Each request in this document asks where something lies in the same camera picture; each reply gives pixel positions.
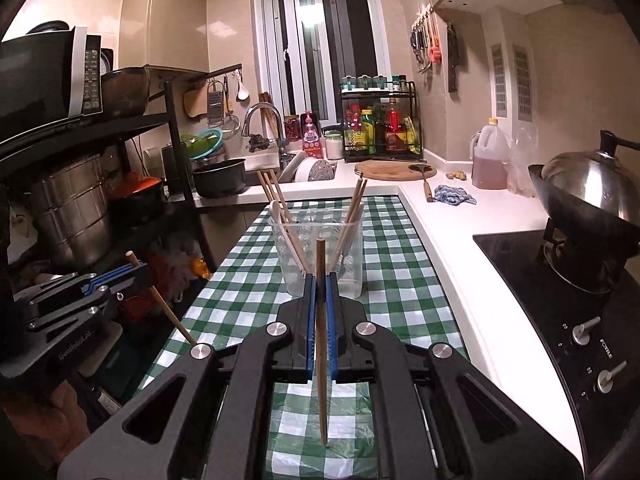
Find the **faucet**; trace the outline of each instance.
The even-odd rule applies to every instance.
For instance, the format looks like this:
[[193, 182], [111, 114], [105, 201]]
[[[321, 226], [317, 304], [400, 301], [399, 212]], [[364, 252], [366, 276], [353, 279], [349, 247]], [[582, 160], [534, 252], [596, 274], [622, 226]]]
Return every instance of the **faucet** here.
[[282, 117], [278, 109], [273, 106], [271, 103], [259, 102], [255, 105], [251, 106], [244, 116], [244, 125], [242, 126], [242, 136], [249, 137], [249, 123], [251, 121], [251, 116], [260, 108], [266, 108], [267, 110], [271, 110], [276, 115], [276, 121], [278, 125], [278, 162], [280, 164], [280, 171], [284, 170], [284, 168], [291, 162], [293, 159], [293, 155], [291, 155], [286, 146], [289, 143], [289, 139], [284, 136], [284, 132], [282, 131]]

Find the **white countertop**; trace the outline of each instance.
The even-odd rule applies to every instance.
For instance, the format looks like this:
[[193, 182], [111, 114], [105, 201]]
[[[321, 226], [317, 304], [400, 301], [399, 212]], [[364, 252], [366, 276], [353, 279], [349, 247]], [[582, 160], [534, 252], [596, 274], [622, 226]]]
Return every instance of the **white countertop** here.
[[[281, 184], [285, 199], [350, 197], [357, 180], [353, 167], [338, 164], [334, 180]], [[439, 184], [463, 187], [478, 204], [427, 203], [421, 180], [369, 180], [366, 195], [400, 197], [442, 282], [471, 362], [584, 466], [574, 417], [554, 366], [518, 301], [472, 239], [474, 234], [543, 229], [546, 212], [537, 199], [477, 189], [469, 180], [447, 180], [442, 172], [429, 183], [432, 190]], [[259, 186], [224, 199], [197, 193], [194, 198], [197, 206], [266, 202]]]

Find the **table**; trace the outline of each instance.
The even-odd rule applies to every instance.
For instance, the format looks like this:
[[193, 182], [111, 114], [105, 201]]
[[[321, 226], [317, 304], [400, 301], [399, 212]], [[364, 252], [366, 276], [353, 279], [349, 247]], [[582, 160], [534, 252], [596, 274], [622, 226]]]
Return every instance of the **table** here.
[[[428, 347], [448, 342], [466, 351], [440, 281], [397, 196], [365, 197], [364, 282], [358, 298], [367, 317], [403, 342]], [[292, 212], [343, 208], [349, 200], [287, 203]], [[199, 342], [216, 349], [241, 342], [251, 330], [276, 319], [291, 296], [280, 272], [267, 211], [240, 238], [182, 322]], [[141, 388], [189, 349], [174, 330]], [[315, 381], [276, 384], [271, 410], [267, 479], [376, 477], [369, 388], [332, 383], [328, 437], [320, 442]]]

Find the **stove knob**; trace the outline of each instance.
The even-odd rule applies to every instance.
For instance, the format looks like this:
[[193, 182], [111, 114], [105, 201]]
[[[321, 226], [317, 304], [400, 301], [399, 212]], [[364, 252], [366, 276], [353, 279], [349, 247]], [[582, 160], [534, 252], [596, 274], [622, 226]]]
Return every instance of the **stove knob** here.
[[625, 369], [626, 361], [622, 361], [618, 366], [613, 368], [612, 371], [603, 370], [598, 374], [598, 381], [596, 386], [603, 394], [608, 394], [613, 387], [613, 378]]
[[574, 342], [580, 346], [585, 346], [589, 343], [589, 330], [596, 326], [600, 322], [600, 316], [596, 316], [593, 319], [588, 320], [586, 323], [574, 326], [572, 330], [572, 338]]

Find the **microwave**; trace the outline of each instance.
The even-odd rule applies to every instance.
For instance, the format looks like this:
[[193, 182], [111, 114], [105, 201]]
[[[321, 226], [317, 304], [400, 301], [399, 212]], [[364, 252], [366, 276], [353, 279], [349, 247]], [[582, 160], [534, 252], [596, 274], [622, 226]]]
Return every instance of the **microwave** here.
[[100, 112], [100, 36], [75, 27], [0, 43], [0, 142]]

